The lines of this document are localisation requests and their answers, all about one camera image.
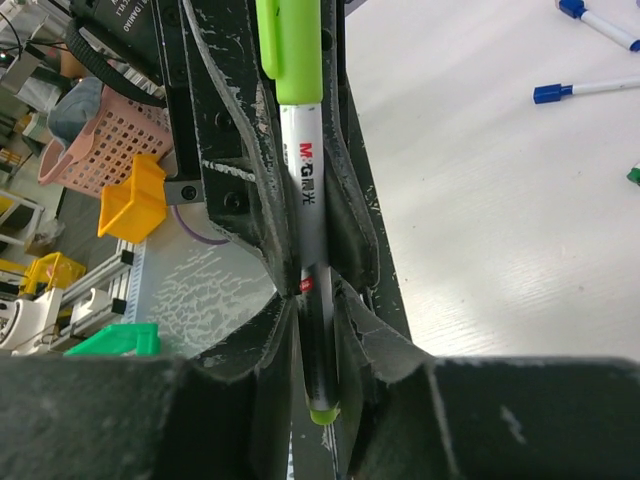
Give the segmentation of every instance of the bolt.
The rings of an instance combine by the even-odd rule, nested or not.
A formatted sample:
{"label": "bolt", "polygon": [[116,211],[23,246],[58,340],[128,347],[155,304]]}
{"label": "bolt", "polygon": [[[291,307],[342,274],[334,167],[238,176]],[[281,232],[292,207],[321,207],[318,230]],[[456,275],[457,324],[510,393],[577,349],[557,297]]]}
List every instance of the bolt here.
{"label": "bolt", "polygon": [[224,196],[224,206],[231,213],[244,213],[247,209],[247,201],[244,194],[229,192]]}
{"label": "bolt", "polygon": [[184,66],[176,67],[172,69],[173,76],[179,82],[187,80],[187,69]]}
{"label": "bolt", "polygon": [[231,115],[228,112],[219,112],[215,118],[216,127],[223,132],[231,132],[236,128],[236,124],[233,123]]}
{"label": "bolt", "polygon": [[182,198],[184,198],[185,200],[191,201],[191,200],[195,200],[195,198],[198,196],[198,191],[196,190],[196,187],[192,185],[187,185],[182,189],[180,194],[182,195]]}
{"label": "bolt", "polygon": [[176,7],[167,7],[162,11],[162,19],[171,27],[180,26],[180,15]]}

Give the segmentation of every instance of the white tabletop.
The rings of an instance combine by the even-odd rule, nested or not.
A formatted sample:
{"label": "white tabletop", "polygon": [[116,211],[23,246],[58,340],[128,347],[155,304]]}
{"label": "white tabletop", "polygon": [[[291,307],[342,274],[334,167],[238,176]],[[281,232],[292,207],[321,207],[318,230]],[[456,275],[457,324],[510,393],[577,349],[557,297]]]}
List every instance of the white tabletop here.
{"label": "white tabletop", "polygon": [[[633,0],[589,0],[640,35]],[[551,0],[369,0],[348,71],[414,340],[433,354],[640,359],[639,74]]]}

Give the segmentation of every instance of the yellow plastic bin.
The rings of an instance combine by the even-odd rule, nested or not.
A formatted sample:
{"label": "yellow plastic bin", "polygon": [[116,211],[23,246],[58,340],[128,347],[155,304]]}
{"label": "yellow plastic bin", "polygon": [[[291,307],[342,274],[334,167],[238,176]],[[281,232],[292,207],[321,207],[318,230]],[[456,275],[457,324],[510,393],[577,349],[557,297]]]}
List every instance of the yellow plastic bin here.
{"label": "yellow plastic bin", "polygon": [[60,252],[50,253],[34,260],[25,272],[25,279],[20,286],[21,293],[36,293],[39,283],[46,283],[49,291],[52,288],[69,288],[82,277],[87,269],[65,257]]}
{"label": "yellow plastic bin", "polygon": [[102,189],[98,237],[140,243],[167,218],[166,174],[157,161],[156,155],[135,155],[127,181]]}

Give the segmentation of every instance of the pen barrel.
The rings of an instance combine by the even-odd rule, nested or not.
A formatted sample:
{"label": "pen barrel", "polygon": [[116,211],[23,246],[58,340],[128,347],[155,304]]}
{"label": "pen barrel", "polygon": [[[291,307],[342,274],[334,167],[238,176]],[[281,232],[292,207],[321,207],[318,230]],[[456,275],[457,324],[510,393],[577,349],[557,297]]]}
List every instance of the pen barrel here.
{"label": "pen barrel", "polygon": [[589,93],[610,92],[613,90],[626,90],[638,87],[640,87],[640,77],[627,77],[615,80],[575,84],[573,85],[573,94],[587,95]]}
{"label": "pen barrel", "polygon": [[307,403],[326,412],[338,404],[336,343],[333,326],[331,270],[316,263],[302,271],[298,300],[298,330]]}
{"label": "pen barrel", "polygon": [[280,0],[276,15],[278,103],[304,105],[322,102],[320,2]]}
{"label": "pen barrel", "polygon": [[309,407],[328,411],[338,403],[333,292],[328,262],[322,108],[280,107],[284,159],[298,219],[302,275],[298,323]]}
{"label": "pen barrel", "polygon": [[616,27],[604,18],[599,17],[595,13],[592,13],[590,11],[586,11],[584,14],[582,14],[580,20],[626,49],[630,49],[631,46],[638,40],[636,36],[631,35],[629,32],[626,32],[619,27]]}

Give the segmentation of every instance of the green marker cap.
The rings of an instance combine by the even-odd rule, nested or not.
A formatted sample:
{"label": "green marker cap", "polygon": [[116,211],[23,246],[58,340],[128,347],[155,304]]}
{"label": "green marker cap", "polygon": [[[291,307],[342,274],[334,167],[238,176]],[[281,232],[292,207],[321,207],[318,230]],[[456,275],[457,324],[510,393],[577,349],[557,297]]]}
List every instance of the green marker cap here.
{"label": "green marker cap", "polygon": [[260,60],[281,105],[322,102],[320,0],[256,0]]}

